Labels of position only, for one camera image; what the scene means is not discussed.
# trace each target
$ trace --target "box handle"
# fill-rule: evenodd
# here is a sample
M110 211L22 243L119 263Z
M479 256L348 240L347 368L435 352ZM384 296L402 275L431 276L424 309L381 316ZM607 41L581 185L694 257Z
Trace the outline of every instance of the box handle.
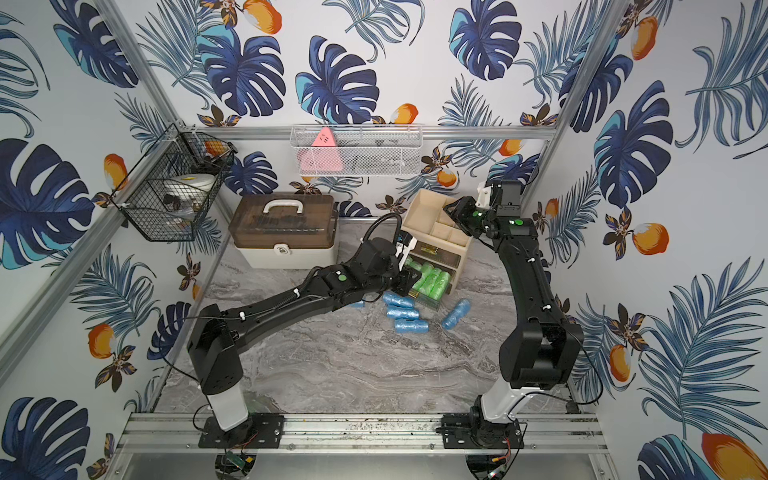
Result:
M272 207L296 207L296 213L300 214L304 211L304 204L298 200L272 200L264 205L264 213L268 214Z

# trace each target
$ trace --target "wall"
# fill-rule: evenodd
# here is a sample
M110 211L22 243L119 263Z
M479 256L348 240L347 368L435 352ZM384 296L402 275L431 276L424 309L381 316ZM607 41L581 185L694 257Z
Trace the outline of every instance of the wall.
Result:
M102 213L91 199L112 192L158 129L119 47L95 43L109 34L97 12L85 4L70 18L75 2L60 1L60 15L50 2L0 6L0 335L50 276L48 256Z
M98 13L51 1L0 6L0 331L103 212L92 199L162 132ZM202 298L225 226L212 211L184 244L119 229L2 386L0 478L106 472L110 439L162 383L162 356Z
M141 0L121 7L187 124L490 126L555 122L561 86L576 70L566 73L604 2L388 0L364 17L355 12L367 12L368 0ZM241 151L263 153L251 158L260 180L244 182L247 191L330 192L378 216L406 208L422 187L473 194L494 163L523 164L530 174L541 146L433 142L422 152L423 174L383 180L301 178L287 142L254 142ZM242 192L243 183L233 188Z
M604 384L623 480L768 478L767 15L635 2L581 110L604 112L535 191L553 290L596 367L581 357L572 380L583 400Z

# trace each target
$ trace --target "black cable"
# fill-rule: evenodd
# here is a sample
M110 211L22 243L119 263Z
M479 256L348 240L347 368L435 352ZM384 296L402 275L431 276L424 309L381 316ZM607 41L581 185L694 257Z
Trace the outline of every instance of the black cable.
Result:
M163 357L162 357L162 358L163 358L163 361L164 361L164 362L166 362L166 363L168 364L168 366L169 366L169 367L171 367L172 369L176 370L176 371L177 371L177 372L179 372L181 375L184 375L184 376L188 376L189 378L191 378L192 380L194 380L194 381L195 381L195 382L196 382L198 385L200 385L200 380L198 380L198 379L194 378L194 377L193 377L192 375L190 375L189 373L187 373L187 372L185 372L185 371L183 371L183 370L179 370L178 368L176 368L176 367L175 367L175 366L174 366L174 365L173 365L171 362L169 362L169 361L168 361L168 359L167 359L167 358L165 358L165 355L163 355Z
M576 341L578 342L578 344L579 344L579 347L581 348L581 351L582 351L582 352L584 352L584 356L586 356L586 357L587 357L587 361L589 362L589 365L592 367L592 369L594 370L594 372L595 372L595 373L597 373L597 372L598 372L598 369L597 369L597 368L594 366L594 363L592 363L592 359L591 359L591 358L589 358L589 355L587 354L587 350L585 350L585 349L584 349L584 345L583 345L581 342L579 342L579 339L578 339L578 338L576 338L576 335L574 335L574 334L573 334L573 333L571 333L571 332L568 332L567 330L565 330L565 332L566 332L568 335L570 335L570 336L574 337L574 340L576 340ZM546 392L529 392L529 393L524 393L524 394L523 394L523 395L522 395L522 396L521 396L521 397L518 399L518 401L517 401L517 402L515 402L515 404L514 404L514 405L512 405L512 408L510 408L510 409L509 409L509 412L507 412L507 417L509 417L509 414L510 414L510 413L512 413L512 411L513 411L513 410L515 410L515 407L516 407L516 406L518 406L518 404L519 404L520 402L522 402L522 401L523 401L523 399L524 399L525 397L527 397L527 396L533 396L533 395L548 396L548 397L549 397L549 398L551 398L551 399L557 399L557 400L561 400L562 402L566 402L566 403L573 403L573 404L575 404L575 405L591 405L591 404L595 403L596 401L598 401L598 400L600 399L600 397L602 397L602 396L603 396L603 391L605 390L605 385L603 385L603 380L600 378L600 375L598 375L598 382L600 382L600 393L598 393L598 396L594 397L594 399L590 400L589 402L576 402L576 401L575 401L575 400L573 400L573 399L570 399L570 400L569 400L569 399L564 399L563 397L560 397L560 396L556 396L556 395L552 395L551 393L546 393Z
M201 405L197 407L197 410L194 411L194 415L192 415L192 426L198 431L198 432L204 432L204 430L197 426L197 423L195 423L195 419L197 418L197 414L200 413L200 410L203 409L203 407L210 406L210 404L206 403L205 405Z
M397 220L397 227L395 228L395 235L392 237L392 243L397 243L397 237L400 235L400 228L402 227L402 217L400 217L400 214L396 214L395 212L390 212L386 215L382 215L378 219L376 219L375 222L371 224L370 227L368 227L368 230L366 231L366 234L362 236L362 241L366 241L370 238L371 233L382 223L384 223L385 220L388 220L390 218L394 218Z

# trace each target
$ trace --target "blue plastic bag roll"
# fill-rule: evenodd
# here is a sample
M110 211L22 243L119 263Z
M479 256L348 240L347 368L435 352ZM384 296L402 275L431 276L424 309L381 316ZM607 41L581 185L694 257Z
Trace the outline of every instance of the blue plastic bag roll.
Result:
M392 292L384 292L382 299L387 305L401 306L403 308L413 308L416 305L416 301L413 298L395 295Z
M388 306L386 315L389 318L406 318L411 320L419 319L419 311L413 308L401 308L399 306Z
M427 333L429 324L424 320L395 320L395 332L397 333Z
M443 319L442 328L450 330L455 327L456 323L458 323L458 321L461 320L464 315L469 313L471 306L472 305L469 303L469 300L466 298L459 300L459 302L456 303L456 306L453 307L453 310L451 310L451 312Z

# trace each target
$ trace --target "marble floor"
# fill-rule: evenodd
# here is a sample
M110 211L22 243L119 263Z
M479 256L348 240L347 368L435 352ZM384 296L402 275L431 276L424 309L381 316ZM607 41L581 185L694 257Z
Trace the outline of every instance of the marble floor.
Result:
M343 221L339 260L347 260L369 223ZM381 226L375 236L391 237ZM288 290L306 270L254 270L232 243L207 289L204 305L222 310ZM429 333L400 335L383 302L351 306L297 323L243 353L243 389L252 412L467 412L498 375L498 348L515 327L515 301L495 253L474 242L462 278L438 313L426 307ZM472 310L450 331L440 326L460 299ZM176 366L191 372L186 350ZM567 395L563 388L560 393ZM193 412L205 404L197 384L176 372L155 412ZM534 397L529 412L564 412Z

